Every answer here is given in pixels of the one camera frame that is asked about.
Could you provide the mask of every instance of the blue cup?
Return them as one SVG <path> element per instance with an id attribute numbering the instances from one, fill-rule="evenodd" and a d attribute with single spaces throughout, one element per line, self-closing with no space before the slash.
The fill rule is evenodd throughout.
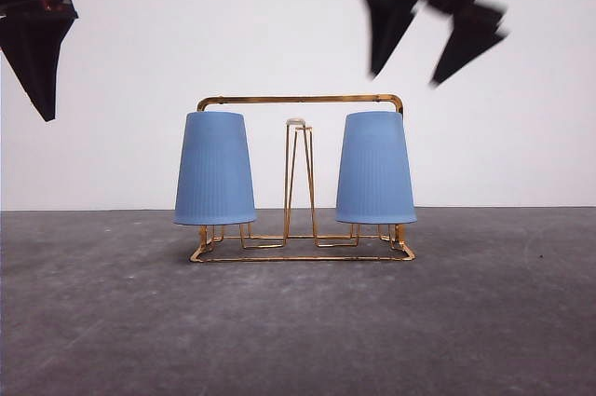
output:
<path id="1" fill-rule="evenodd" d="M 360 112 L 345 119 L 336 219 L 352 224 L 416 221 L 401 114 Z"/>
<path id="2" fill-rule="evenodd" d="M 244 117 L 230 112 L 188 114 L 174 223 L 226 225 L 255 219 Z"/>

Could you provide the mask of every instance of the ribbed cup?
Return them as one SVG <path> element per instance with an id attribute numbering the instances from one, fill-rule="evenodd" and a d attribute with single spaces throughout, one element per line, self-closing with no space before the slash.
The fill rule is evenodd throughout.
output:
<path id="1" fill-rule="evenodd" d="M 225 225 L 255 219 L 244 117 L 230 112 L 188 114 L 174 223 Z"/>
<path id="2" fill-rule="evenodd" d="M 345 119 L 336 219 L 354 224 L 415 222 L 401 114 L 360 112 Z"/>

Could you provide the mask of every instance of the white wall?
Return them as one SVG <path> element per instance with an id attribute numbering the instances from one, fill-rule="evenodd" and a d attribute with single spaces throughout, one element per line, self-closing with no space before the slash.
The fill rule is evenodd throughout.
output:
<path id="1" fill-rule="evenodd" d="M 74 0 L 57 120 L 3 61 L 3 209 L 172 208 L 201 98 L 377 92 L 404 100 L 417 205 L 596 205 L 596 1 L 495 1 L 509 38 L 433 90 L 449 22 L 429 9 L 371 81 L 361 0 Z M 245 113 L 257 204 L 279 207 L 285 119 L 316 128 L 333 206 L 343 117 L 369 107 L 218 109 Z"/>

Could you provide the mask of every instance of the gold wire rack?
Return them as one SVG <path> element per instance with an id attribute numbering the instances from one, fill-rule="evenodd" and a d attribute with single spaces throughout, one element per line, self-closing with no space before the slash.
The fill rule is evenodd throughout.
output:
<path id="1" fill-rule="evenodd" d="M 396 112 L 403 114 L 403 104 L 395 95 L 339 95 L 339 96 L 259 96 L 259 97 L 211 97 L 198 103 L 198 112 L 204 111 L 212 104 L 258 104 L 258 103 L 290 103 L 290 102 L 391 102 Z M 291 202 L 293 196 L 295 160 L 298 140 L 302 139 L 305 149 L 306 176 L 308 180 L 308 194 L 310 201 L 310 219 L 312 232 L 293 235 L 291 227 Z M 317 208 L 315 206 L 315 173 L 313 156 L 313 129 L 306 125 L 301 118 L 291 118 L 286 121 L 286 159 L 284 172 L 284 206 L 283 229 L 281 234 L 257 235 L 252 233 L 252 224 L 239 224 L 238 235 L 227 235 L 225 225 L 200 225 L 198 228 L 199 243 L 190 261 L 197 263 L 231 263 L 231 262 L 273 262 L 273 261 L 412 261 L 415 254 L 405 241 L 404 224 L 387 225 L 386 234 L 381 225 L 376 227 L 376 234 L 361 233 L 360 224 L 349 224 L 349 232 L 345 234 L 320 234 L 318 232 Z M 211 257 L 209 253 L 215 251 L 216 244 L 224 239 L 239 239 L 242 250 L 281 249 L 289 239 L 312 239 L 320 249 L 335 247 L 358 247 L 361 239 L 379 239 L 387 242 L 389 254 L 384 256 L 370 255 L 311 255 L 311 256 L 236 256 Z M 251 240 L 268 240 L 263 244 L 249 244 Z"/>

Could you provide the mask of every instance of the gray concrete floor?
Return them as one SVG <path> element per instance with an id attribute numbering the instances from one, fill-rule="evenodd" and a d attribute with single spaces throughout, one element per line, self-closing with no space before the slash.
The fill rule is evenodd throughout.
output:
<path id="1" fill-rule="evenodd" d="M 191 264 L 171 216 L 3 213 L 4 395 L 596 394 L 594 208 L 419 209 L 411 263 Z"/>

